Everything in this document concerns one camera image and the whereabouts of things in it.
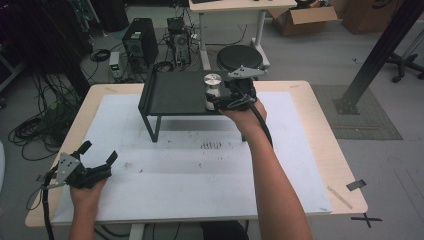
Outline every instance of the table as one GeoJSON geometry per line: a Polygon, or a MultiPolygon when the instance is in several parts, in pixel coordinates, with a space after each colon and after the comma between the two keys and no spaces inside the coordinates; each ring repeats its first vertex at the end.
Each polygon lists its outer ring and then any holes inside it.
{"type": "MultiPolygon", "coordinates": [[[[355,179],[309,83],[305,81],[257,81],[254,84],[258,91],[288,91],[291,93],[321,177],[328,188],[328,195],[333,206],[331,214],[366,212],[368,206],[360,189],[349,191],[346,187],[355,179]]],[[[143,86],[144,84],[101,84],[91,87],[60,152],[73,152],[81,145],[104,95],[140,94],[143,86]]],[[[56,211],[61,195],[62,188],[52,189],[49,192],[51,216],[56,211]]],[[[44,226],[42,208],[30,211],[25,223],[29,227],[44,226]]],[[[142,225],[134,224],[133,229],[140,233],[142,225]]]]}
{"type": "Polygon", "coordinates": [[[203,69],[210,70],[211,66],[209,63],[208,54],[205,46],[205,33],[204,33],[204,20],[203,15],[206,12],[218,12],[218,11],[241,11],[241,10],[260,10],[258,15],[258,28],[256,31],[256,38],[252,38],[252,44],[255,49],[262,55],[263,66],[268,68],[271,64],[265,55],[264,50],[261,46],[262,30],[265,21],[266,9],[271,8],[290,8],[296,6],[294,0],[222,0],[216,2],[206,2],[194,4],[191,0],[190,9],[199,13],[199,27],[200,27],[200,58],[202,60],[203,69]]]}

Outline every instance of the floor mat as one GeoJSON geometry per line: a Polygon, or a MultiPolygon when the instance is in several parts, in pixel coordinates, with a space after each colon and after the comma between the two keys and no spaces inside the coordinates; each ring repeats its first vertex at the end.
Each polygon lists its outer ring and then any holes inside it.
{"type": "Polygon", "coordinates": [[[315,96],[337,139],[402,140],[384,109],[370,89],[362,95],[356,107],[359,115],[340,115],[333,99],[340,99],[348,86],[312,85],[315,96]]]}

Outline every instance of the hand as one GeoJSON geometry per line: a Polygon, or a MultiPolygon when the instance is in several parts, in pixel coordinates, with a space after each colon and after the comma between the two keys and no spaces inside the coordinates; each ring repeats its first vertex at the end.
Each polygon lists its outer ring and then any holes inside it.
{"type": "MultiPolygon", "coordinates": [[[[259,113],[265,121],[267,112],[265,110],[264,105],[259,99],[255,102],[255,107],[258,109],[259,113]]],[[[247,135],[249,135],[250,133],[254,134],[257,129],[263,131],[258,118],[250,109],[247,109],[245,111],[220,110],[220,112],[231,120],[233,120],[237,128],[240,130],[241,134],[245,137],[248,137],[247,135]]]]}
{"type": "Polygon", "coordinates": [[[74,212],[95,217],[97,215],[100,194],[106,182],[107,179],[103,179],[96,183],[91,189],[71,187],[71,199],[74,204],[74,212]]]}

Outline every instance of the metal cylinder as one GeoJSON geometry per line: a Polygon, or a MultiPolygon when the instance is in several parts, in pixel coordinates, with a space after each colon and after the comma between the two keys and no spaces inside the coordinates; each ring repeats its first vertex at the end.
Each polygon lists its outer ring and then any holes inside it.
{"type": "MultiPolygon", "coordinates": [[[[221,81],[222,81],[221,76],[219,76],[218,74],[215,74],[215,73],[211,73],[211,74],[206,75],[203,78],[203,80],[205,82],[206,93],[215,95],[215,97],[221,96],[221,92],[219,91],[219,87],[220,87],[221,81]]],[[[215,110],[213,103],[209,102],[207,99],[206,99],[206,108],[208,110],[215,110]]]]}

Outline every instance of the desk leg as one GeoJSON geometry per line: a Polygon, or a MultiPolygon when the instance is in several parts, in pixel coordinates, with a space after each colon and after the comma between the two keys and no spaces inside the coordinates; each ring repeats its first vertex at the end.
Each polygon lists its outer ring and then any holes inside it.
{"type": "Polygon", "coordinates": [[[258,16],[258,29],[256,30],[256,38],[252,38],[252,44],[255,47],[255,49],[262,55],[262,65],[264,68],[269,68],[271,64],[268,61],[268,58],[265,55],[264,50],[261,46],[261,40],[262,40],[262,30],[264,29],[264,22],[265,22],[265,12],[266,10],[261,10],[259,12],[258,16]]]}
{"type": "Polygon", "coordinates": [[[205,32],[203,26],[203,15],[199,13],[199,27],[200,27],[200,59],[202,60],[203,70],[211,70],[211,64],[209,63],[208,52],[206,51],[205,44],[205,32]]]}
{"type": "Polygon", "coordinates": [[[144,224],[132,224],[130,238],[128,240],[142,240],[144,234],[144,224]]]}

